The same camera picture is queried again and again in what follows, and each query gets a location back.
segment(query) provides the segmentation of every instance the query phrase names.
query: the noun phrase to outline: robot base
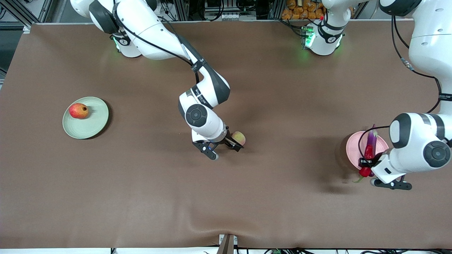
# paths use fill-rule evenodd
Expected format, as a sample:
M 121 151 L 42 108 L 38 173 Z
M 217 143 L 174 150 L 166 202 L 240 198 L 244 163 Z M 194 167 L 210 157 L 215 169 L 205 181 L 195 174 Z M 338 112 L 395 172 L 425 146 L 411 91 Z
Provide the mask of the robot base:
M 319 26 L 316 25 L 320 23 L 319 21 L 314 21 L 315 24 L 307 25 L 306 31 L 306 39 L 304 39 L 304 46 L 309 48 L 312 52 L 319 56 L 327 56 L 332 54 L 337 47 L 340 45 L 340 40 L 342 39 L 342 35 L 336 39 L 334 37 L 329 38 L 331 42 L 326 42 L 319 35 Z

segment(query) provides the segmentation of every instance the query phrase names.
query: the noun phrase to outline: black cable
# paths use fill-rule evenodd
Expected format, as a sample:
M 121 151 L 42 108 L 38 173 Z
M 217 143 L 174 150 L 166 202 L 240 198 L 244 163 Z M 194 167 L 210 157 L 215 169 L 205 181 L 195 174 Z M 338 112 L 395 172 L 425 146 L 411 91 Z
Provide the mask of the black cable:
M 309 20 L 309 22 L 310 22 L 311 24 L 316 25 L 316 26 L 319 26 L 318 24 L 314 23 L 314 21 L 312 21 L 312 20 L 310 20 L 310 19 L 308 19 L 308 18 L 303 18 L 303 19 L 307 19 L 307 20 Z
M 363 137 L 364 137 L 364 134 L 366 134 L 366 133 L 368 133 L 369 131 L 372 131 L 372 130 L 384 129 L 384 128 L 389 128 L 389 125 L 388 125 L 388 126 L 378 126 L 378 127 L 373 127 L 373 128 L 370 128 L 370 129 L 366 130 L 365 132 L 363 132 L 363 133 L 361 134 L 361 137 L 359 137 L 359 140 L 358 140 L 358 150 L 359 150 L 359 154 L 361 154 L 361 157 L 362 157 L 362 158 L 365 158 L 365 157 L 364 157 L 363 151 L 361 151 L 361 146 L 360 146 L 360 144 L 361 144 L 361 140 L 362 140 Z M 361 254 L 366 254 L 366 253 L 381 254 L 381 253 L 378 253 L 378 252 L 372 252 L 372 251 L 369 251 L 369 250 L 366 250 L 366 251 L 361 252 Z
M 301 26 L 295 26 L 295 25 L 288 24 L 280 18 L 271 18 L 271 19 L 278 20 L 279 22 L 283 23 L 285 26 L 292 26 L 293 28 L 301 28 Z
M 224 9 L 225 9 L 225 3 L 223 2 L 223 0 L 218 0 L 218 1 L 220 3 L 219 6 L 218 6 L 218 15 L 214 19 L 212 19 L 211 21 L 215 21 L 218 18 L 220 18 L 221 15 L 223 14 Z
M 253 6 L 251 6 L 251 7 L 248 8 L 248 9 L 246 9 L 245 4 L 243 4 L 243 6 L 240 6 L 240 5 L 239 5 L 240 1 L 241 1 L 241 0 L 236 0 L 236 1 L 235 1 L 235 6 L 236 6 L 239 10 L 241 10 L 241 11 L 252 11 L 252 10 L 255 10 L 255 9 L 256 9 L 256 2 L 254 2 L 254 5 L 253 5 Z
M 304 253 L 304 254 L 314 254 L 306 249 L 303 248 L 295 248 L 295 250 L 297 250 L 298 252 Z
M 128 27 L 126 27 L 126 26 L 124 25 L 124 23 L 122 23 L 122 21 L 120 20 L 120 18 L 118 17 L 118 14 L 117 14 L 116 12 L 114 13 L 114 15 L 115 15 L 115 19 L 116 19 L 116 21 L 119 23 L 119 25 L 120 25 L 122 28 L 124 28 L 126 31 L 128 31 L 129 33 L 133 34 L 133 35 L 134 35 L 135 37 L 137 37 L 138 39 L 140 39 L 140 40 L 144 41 L 145 43 L 147 43 L 147 44 L 149 44 L 149 45 L 151 45 L 151 46 L 153 46 L 153 47 L 156 47 L 156 48 L 158 48 L 158 49 L 160 49 L 160 50 L 162 50 L 162 51 L 164 51 L 164 52 L 166 52 L 166 53 L 168 53 L 168 54 L 170 54 L 170 55 L 173 55 L 173 56 L 175 56 L 175 57 L 177 57 L 177 58 L 183 60 L 184 62 L 188 63 L 188 64 L 190 65 L 190 67 L 193 66 L 193 63 L 192 63 L 191 60 L 187 60 L 187 59 L 185 59 L 185 58 L 183 58 L 183 57 L 181 57 L 181 56 L 179 56 L 179 55 L 177 55 L 177 54 L 174 54 L 174 53 L 171 52 L 171 51 L 168 51 L 168 50 L 166 50 L 166 49 L 164 49 L 164 48 L 162 48 L 162 47 L 159 47 L 159 46 L 157 46 L 157 45 L 155 45 L 155 44 L 153 44 L 153 43 L 151 43 L 151 42 L 149 42 L 149 41 L 147 41 L 147 40 L 141 38 L 138 34 L 132 32 Z M 173 26 L 169 23 L 169 21 L 166 20 L 166 19 L 164 19 L 163 17 L 161 17 L 161 18 L 162 18 L 163 20 L 165 20 L 165 21 L 169 24 L 169 26 L 171 27 L 171 29 L 172 29 L 173 32 L 175 33 L 176 37 L 179 39 L 179 36 L 178 36 L 177 33 L 174 31 L 174 28 L 173 28 Z M 199 83 L 199 75 L 198 75 L 198 72 L 195 72 L 195 77 L 196 77 L 196 83 Z
M 6 14 L 6 9 L 4 9 L 2 6 L 0 6 L 0 19 L 4 18 Z
M 182 41 L 180 40 L 179 35 L 176 33 L 176 30 L 174 29 L 173 25 L 172 25 L 167 19 L 165 19 L 164 17 L 160 17 L 160 16 L 157 16 L 157 17 L 160 18 L 160 19 L 162 19 L 163 21 L 165 21 L 165 22 L 169 25 L 169 27 L 170 27 L 171 30 L 173 31 L 174 35 L 175 35 L 175 36 L 177 37 L 177 39 L 179 40 L 179 43 L 182 44 Z M 195 77 L 196 77 L 196 84 L 197 84 L 197 83 L 199 83 L 199 74 L 198 74 L 198 72 L 195 72 Z
M 204 17 L 204 15 L 201 14 L 201 11 L 203 10 L 203 8 L 205 8 L 204 6 L 201 5 L 202 0 L 198 0 L 198 15 L 202 20 L 206 20 L 206 17 Z
M 300 37 L 305 37 L 305 36 L 301 35 L 300 33 L 298 33 L 298 32 L 295 30 L 294 26 L 292 26 L 292 25 L 290 24 L 289 20 L 287 20 L 287 24 L 289 25 L 290 29 L 292 29 L 292 32 L 294 32 L 296 35 L 298 35 L 298 36 L 300 36 Z
M 400 54 L 399 50 L 397 49 L 397 45 L 396 45 L 396 43 L 395 43 L 396 41 L 395 41 L 395 38 L 394 38 L 394 24 L 395 24 L 395 22 L 396 22 L 396 17 L 395 17 L 395 16 L 392 16 L 392 18 L 391 18 L 391 37 L 392 37 L 392 44 L 394 45 L 394 49 L 395 49 L 397 55 L 399 56 L 400 59 L 402 59 L 403 57 L 402 57 L 402 55 Z M 416 74 L 418 74 L 418 75 L 420 75 L 420 76 L 427 77 L 427 78 L 431 78 L 431 79 L 435 79 L 436 86 L 437 86 L 437 88 L 438 88 L 438 95 L 442 93 L 441 84 L 439 83 L 439 80 L 438 80 L 436 77 L 422 74 L 422 73 L 420 73 L 420 72 L 417 72 L 417 71 L 414 70 L 414 69 L 412 69 L 411 71 L 414 72 L 414 73 L 416 73 Z M 438 99 L 438 101 L 436 101 L 436 104 L 435 104 L 429 111 L 427 111 L 427 113 L 431 113 L 433 110 L 435 110 L 436 107 L 439 105 L 440 101 L 441 101 L 441 100 Z
M 397 49 L 397 46 L 396 46 L 396 40 L 394 39 L 394 20 L 396 19 L 396 17 L 395 16 L 392 16 L 392 18 L 391 18 L 391 36 L 392 36 L 392 44 L 394 45 L 394 49 L 395 49 L 395 52 L 397 53 L 397 55 L 399 56 L 399 58 L 401 59 L 402 58 L 402 55 L 400 54 L 400 52 L 399 52 L 399 50 Z
M 395 28 L 395 32 L 397 33 L 397 36 L 399 37 L 400 41 L 405 45 L 406 48 L 410 48 L 409 45 L 405 42 L 405 40 L 400 35 L 399 30 L 397 29 L 397 23 L 396 23 L 395 16 L 394 16 L 394 28 Z
M 176 18 L 173 16 L 173 14 L 171 13 L 170 8 L 168 7 L 168 1 L 167 1 L 167 0 L 162 0 L 162 7 L 165 8 L 165 7 L 163 6 L 163 3 L 165 3 L 165 5 L 166 5 L 166 10 L 168 11 L 168 13 L 166 13 L 166 11 L 165 11 L 165 13 L 166 13 L 166 14 L 168 15 L 168 17 L 170 17 L 173 21 L 176 21 Z

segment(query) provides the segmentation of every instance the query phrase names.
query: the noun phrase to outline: cable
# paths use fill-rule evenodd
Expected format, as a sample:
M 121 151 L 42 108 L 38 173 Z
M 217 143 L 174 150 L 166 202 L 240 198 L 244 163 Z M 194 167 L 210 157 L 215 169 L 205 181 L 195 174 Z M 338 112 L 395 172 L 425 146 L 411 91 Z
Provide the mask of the cable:
M 241 0 L 235 1 L 235 6 L 236 6 L 239 10 L 241 10 L 241 11 L 252 11 L 252 10 L 255 10 L 255 9 L 256 9 L 256 2 L 254 2 L 254 5 L 253 5 L 252 7 L 250 7 L 249 9 L 247 9 L 245 5 L 243 5 L 242 7 L 240 7 L 240 5 L 239 5 L 240 1 L 241 1 Z
M 293 27 L 293 28 L 298 28 L 298 29 L 301 28 L 301 26 L 296 26 L 296 25 L 291 25 L 291 24 L 289 24 L 289 23 L 286 23 L 284 20 L 282 20 L 282 19 L 280 19 L 280 18 L 271 18 L 271 19 L 278 20 L 279 22 L 283 23 L 284 25 L 286 25 L 286 26 L 288 26 L 288 27 Z
M 369 131 L 372 131 L 372 130 L 384 129 L 384 128 L 389 128 L 389 125 L 388 125 L 388 126 L 378 126 L 378 127 L 373 127 L 373 128 L 370 128 L 370 129 L 366 130 L 365 132 L 363 132 L 363 133 L 361 134 L 361 137 L 359 137 L 359 140 L 358 140 L 358 150 L 359 150 L 359 154 L 361 154 L 361 157 L 362 157 L 362 158 L 365 158 L 365 157 L 364 157 L 363 151 L 361 151 L 361 146 L 360 146 L 360 144 L 361 144 L 361 140 L 363 139 L 364 134 L 366 134 L 366 133 L 368 133 Z M 366 250 L 366 251 L 361 252 L 361 254 L 366 254 L 366 253 L 381 254 L 381 253 L 378 253 L 378 252 L 372 252 L 372 251 L 369 251 L 369 250 Z
M 395 41 L 395 38 L 394 38 L 394 27 L 395 27 L 394 25 L 395 25 L 395 23 L 396 23 L 396 17 L 395 17 L 395 16 L 392 16 L 392 18 L 391 18 L 391 37 L 392 37 L 392 44 L 394 45 L 394 49 L 395 49 L 397 55 L 399 56 L 400 60 L 402 60 L 402 62 L 404 63 L 404 65 L 405 65 L 410 71 L 412 71 L 412 72 L 414 72 L 414 73 L 416 73 L 416 74 L 418 74 L 418 75 L 420 75 L 420 76 L 423 76 L 423 77 L 435 79 L 436 86 L 437 86 L 437 88 L 438 88 L 438 95 L 441 94 L 441 93 L 442 93 L 441 84 L 439 83 L 439 80 L 438 80 L 436 77 L 434 77 L 434 76 L 429 76 L 429 75 L 425 75 L 425 74 L 422 74 L 422 73 L 420 73 L 420 72 L 417 72 L 417 71 L 411 66 L 411 64 L 410 64 L 407 60 L 405 60 L 405 59 L 402 57 L 402 55 L 400 54 L 399 50 L 397 49 L 397 45 L 396 45 L 396 43 L 395 43 L 396 41 Z M 438 99 L 438 101 L 436 101 L 436 104 L 435 104 L 429 111 L 427 111 L 427 113 L 431 113 L 433 110 L 435 110 L 436 107 L 439 105 L 440 101 L 441 101 L 441 100 Z
M 379 9 L 378 7 L 380 7 L 380 1 L 377 1 L 377 3 L 375 4 L 375 9 L 373 10 L 372 15 L 370 15 L 369 19 L 373 19 L 373 16 L 375 16 L 375 14 L 377 14 L 377 11 Z
M 297 31 L 295 30 L 294 26 L 292 26 L 292 25 L 290 24 L 290 21 L 289 21 L 289 20 L 287 20 L 287 24 L 289 25 L 290 29 L 292 29 L 292 32 L 294 32 L 296 35 L 298 35 L 298 36 L 300 36 L 300 37 L 306 37 L 306 36 L 301 35 L 300 33 L 297 33 Z
M 0 19 L 4 18 L 6 14 L 6 9 L 3 6 L 0 6 Z
M 167 0 L 162 0 L 162 7 L 165 8 L 163 6 L 163 3 L 165 3 L 165 5 L 166 5 L 165 13 L 168 12 L 168 13 L 166 13 L 168 15 L 168 17 L 170 17 L 173 21 L 176 21 L 176 18 L 173 16 L 173 14 L 171 13 L 170 8 L 168 7 L 168 1 Z
M 218 1 L 220 2 L 219 6 L 218 6 L 218 15 L 211 21 L 215 21 L 223 15 L 223 11 L 225 9 L 225 3 L 223 2 L 223 0 L 218 0 Z
M 177 39 L 179 40 L 179 43 L 181 43 L 182 44 L 182 41 L 180 40 L 180 37 L 179 37 L 179 35 L 176 33 L 176 30 L 174 29 L 174 27 L 173 27 L 173 25 L 167 20 L 167 19 L 165 19 L 164 17 L 160 17 L 160 16 L 157 16 L 158 18 L 160 18 L 160 19 L 162 19 L 162 20 L 164 20 L 168 25 L 169 25 L 169 27 L 171 28 L 171 30 L 173 31 L 173 33 L 174 33 L 174 35 L 177 37 Z M 195 72 L 195 77 L 196 77 L 196 84 L 197 83 L 199 83 L 199 74 L 198 74 L 198 72 Z
M 174 53 L 171 52 L 171 51 L 168 51 L 168 50 L 166 50 L 166 49 L 164 49 L 164 48 L 162 48 L 162 47 L 159 47 L 159 46 L 157 46 L 157 45 L 155 45 L 155 44 L 153 44 L 153 43 L 151 43 L 151 42 L 149 42 L 149 41 L 147 41 L 147 40 L 141 38 L 138 34 L 132 32 L 128 27 L 126 27 L 126 26 L 124 25 L 124 23 L 122 23 L 122 21 L 121 21 L 120 18 L 118 17 L 117 12 L 115 12 L 114 15 L 115 15 L 115 19 L 116 19 L 116 21 L 119 23 L 119 25 L 120 25 L 122 28 L 124 28 L 126 31 L 128 31 L 129 33 L 133 34 L 133 36 L 137 37 L 138 39 L 144 41 L 145 43 L 147 43 L 147 44 L 149 44 L 149 45 L 151 45 L 151 46 L 153 46 L 153 47 L 156 47 L 156 48 L 158 48 L 158 49 L 160 49 L 160 50 L 162 50 L 162 51 L 164 51 L 164 52 L 166 52 L 166 53 L 168 53 L 168 54 L 170 54 L 170 55 L 173 55 L 173 56 L 175 56 L 175 57 L 177 57 L 177 58 L 183 60 L 184 62 L 188 63 L 188 64 L 190 65 L 190 67 L 193 66 L 193 63 L 192 63 L 191 60 L 187 60 L 187 59 L 185 59 L 185 58 L 183 58 L 183 57 L 181 57 L 181 56 L 179 56 L 179 55 L 177 55 L 177 54 L 174 54 Z M 172 29 L 173 32 L 174 32 L 174 28 L 173 28 L 173 26 L 169 23 L 169 21 L 166 20 L 166 19 L 164 19 L 163 17 L 161 17 L 161 18 L 162 18 L 163 20 L 165 20 L 165 21 L 170 25 L 171 29 Z M 197 72 L 195 72 L 195 77 L 196 77 L 196 83 L 199 83 L 199 75 L 198 75 Z
M 310 19 L 308 19 L 308 18 L 303 18 L 303 19 L 307 19 L 307 20 L 309 20 L 309 22 L 310 22 L 311 24 L 316 25 L 316 26 L 319 26 L 318 24 L 314 23 L 314 21 L 312 21 L 312 20 L 310 20 Z
M 201 2 L 202 2 L 202 0 L 198 1 L 198 14 L 202 20 L 215 21 L 215 20 L 219 19 L 221 17 L 221 15 L 223 14 L 223 11 L 225 9 L 225 4 L 224 4 L 223 0 L 218 0 L 218 14 L 214 19 L 207 19 L 203 14 L 201 14 L 202 9 L 205 9 L 205 7 L 201 5 Z
M 395 16 L 393 16 L 393 17 L 394 17 L 394 28 L 395 28 L 395 32 L 397 33 L 397 36 L 399 37 L 400 41 L 405 45 L 406 48 L 410 48 L 408 46 L 408 44 L 405 42 L 405 40 L 402 38 L 402 36 L 400 35 L 399 30 L 397 29 L 396 17 Z
M 395 52 L 397 53 L 397 55 L 399 56 L 400 59 L 402 59 L 402 55 L 400 54 L 399 50 L 397 49 L 396 46 L 396 40 L 394 39 L 394 20 L 396 19 L 395 16 L 392 16 L 391 18 L 391 36 L 392 36 L 392 44 L 394 45 L 394 49 Z

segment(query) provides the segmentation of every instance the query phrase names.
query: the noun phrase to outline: robotic arm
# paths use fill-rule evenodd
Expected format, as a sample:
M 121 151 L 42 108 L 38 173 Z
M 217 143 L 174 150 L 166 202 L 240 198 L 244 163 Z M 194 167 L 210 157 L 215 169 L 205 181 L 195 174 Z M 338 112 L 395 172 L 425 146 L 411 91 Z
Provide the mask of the robotic arm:
M 177 56 L 192 64 L 193 72 L 203 75 L 203 80 L 179 97 L 179 112 L 192 129 L 193 145 L 211 160 L 218 159 L 214 149 L 219 144 L 226 144 L 236 151 L 243 148 L 244 137 L 241 136 L 242 144 L 234 140 L 228 127 L 212 110 L 229 98 L 230 87 L 226 80 L 185 38 L 169 32 L 148 2 L 113 1 L 94 0 L 89 5 L 89 15 L 99 29 L 112 34 L 120 42 L 124 55 L 142 54 L 152 60 Z
M 305 46 L 317 55 L 327 56 L 339 47 L 344 28 L 351 17 L 349 7 L 365 0 L 322 0 L 326 8 L 325 18 L 307 25 Z
M 451 159 L 452 1 L 380 0 L 380 6 L 397 16 L 414 10 L 410 60 L 417 69 L 435 76 L 443 88 L 438 114 L 402 113 L 392 122 L 389 134 L 394 148 L 382 153 L 372 167 L 383 183 L 391 183 L 406 173 L 442 168 Z

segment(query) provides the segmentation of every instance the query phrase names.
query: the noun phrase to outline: brown table surface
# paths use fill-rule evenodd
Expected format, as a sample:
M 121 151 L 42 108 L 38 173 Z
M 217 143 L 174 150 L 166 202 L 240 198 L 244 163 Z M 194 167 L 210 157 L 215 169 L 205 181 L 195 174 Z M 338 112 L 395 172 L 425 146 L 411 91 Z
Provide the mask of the brown table surface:
M 205 246 L 223 233 L 250 248 L 452 248 L 451 164 L 391 191 L 352 183 L 335 156 L 348 134 L 435 103 L 390 22 L 351 22 L 325 57 L 277 22 L 174 27 L 231 85 L 215 111 L 245 149 L 210 161 L 191 144 L 181 60 L 127 59 L 93 25 L 34 25 L 0 91 L 1 248 Z M 405 38 L 412 28 L 399 22 Z M 61 119 L 85 96 L 113 118 L 76 140 Z

